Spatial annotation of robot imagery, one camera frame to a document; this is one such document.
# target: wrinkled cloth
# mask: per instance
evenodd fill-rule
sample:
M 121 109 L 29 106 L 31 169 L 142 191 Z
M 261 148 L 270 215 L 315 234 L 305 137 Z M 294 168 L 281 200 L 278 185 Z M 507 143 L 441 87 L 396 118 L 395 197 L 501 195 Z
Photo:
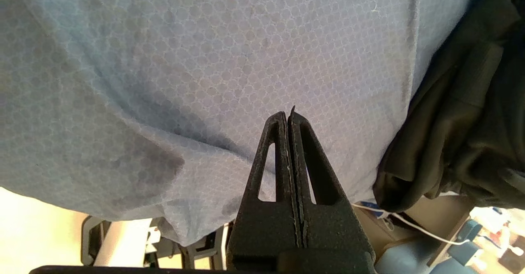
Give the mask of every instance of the wrinkled cloth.
M 232 220 L 268 116 L 350 201 L 469 0 L 1 0 L 0 185 L 188 245 Z M 272 199 L 269 155 L 261 199 Z
M 523 16 L 525 0 L 476 0 L 435 54 L 379 164 L 382 209 L 450 190 L 476 206 L 525 208 Z

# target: black clamp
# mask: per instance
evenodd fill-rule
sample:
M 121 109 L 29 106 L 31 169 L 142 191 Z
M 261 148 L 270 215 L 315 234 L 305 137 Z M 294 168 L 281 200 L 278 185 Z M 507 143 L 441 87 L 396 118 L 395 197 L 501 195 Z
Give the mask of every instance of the black clamp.
M 276 202 L 257 198 L 275 143 Z M 315 196 L 314 204 L 308 184 Z M 227 268 L 375 273 L 375 253 L 307 119 L 292 109 L 266 121 L 228 243 Z

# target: hexagon pattern fabric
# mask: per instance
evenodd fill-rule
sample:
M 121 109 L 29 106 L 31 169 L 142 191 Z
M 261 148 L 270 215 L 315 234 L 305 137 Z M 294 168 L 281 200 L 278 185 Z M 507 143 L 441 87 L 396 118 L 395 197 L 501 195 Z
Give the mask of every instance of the hexagon pattern fabric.
M 349 199 L 371 199 L 469 0 L 0 1 L 0 185 L 108 220 L 164 216 L 187 245 L 235 217 L 266 118 L 293 105 Z

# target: dark green fabric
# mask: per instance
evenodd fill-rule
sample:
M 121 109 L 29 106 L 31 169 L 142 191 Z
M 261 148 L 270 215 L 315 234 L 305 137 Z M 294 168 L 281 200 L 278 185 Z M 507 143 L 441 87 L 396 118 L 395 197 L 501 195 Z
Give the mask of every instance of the dark green fabric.
M 449 190 L 525 208 L 525 25 L 514 2 L 478 0 L 433 57 L 379 165 L 382 209 Z

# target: white cable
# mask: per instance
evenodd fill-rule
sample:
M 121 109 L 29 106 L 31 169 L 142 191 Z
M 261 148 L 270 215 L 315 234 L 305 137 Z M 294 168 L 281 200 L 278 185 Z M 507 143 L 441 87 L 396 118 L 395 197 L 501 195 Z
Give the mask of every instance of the white cable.
M 389 214 L 389 212 L 387 212 L 386 210 L 383 210 L 383 209 L 377 209 L 377 208 L 367 207 L 367 206 L 364 206 L 364 205 L 359 205 L 359 204 L 354 204 L 354 203 L 352 203 L 352 205 L 355 206 L 355 207 L 362 208 L 362 209 L 370 210 L 370 211 L 372 211 L 372 212 L 386 212 L 387 214 Z M 435 239 L 437 239 L 437 240 L 439 240 L 439 241 L 441 241 L 441 242 L 446 242 L 446 243 L 448 243 L 448 244 L 453 244 L 453 245 L 461 245 L 461 244 L 465 244 L 465 243 L 467 243 L 467 242 L 470 242 L 470 240 L 468 240 L 468 239 L 467 239 L 467 240 L 464 240 L 464 241 L 462 241 L 462 242 L 452 242 L 452 241 L 450 241 L 450 240 L 447 240 L 447 239 L 441 238 L 441 237 L 439 237 L 439 236 L 437 236 L 437 235 L 434 235 L 434 234 L 430 233 L 429 231 L 427 231 L 427 230 L 421 228 L 420 226 L 415 225 L 415 224 L 413 224 L 413 223 L 411 223 L 411 222 L 405 220 L 402 216 L 399 216 L 399 215 L 396 214 L 395 212 L 394 212 L 394 213 L 391 213 L 391 215 L 394 216 L 394 217 L 396 217 L 396 218 L 398 218 L 398 219 L 401 220 L 403 223 L 405 223 L 405 224 L 411 226 L 412 228 L 418 229 L 419 231 L 425 233 L 426 235 L 429 235 L 430 237 L 433 237 L 433 238 L 435 238 Z

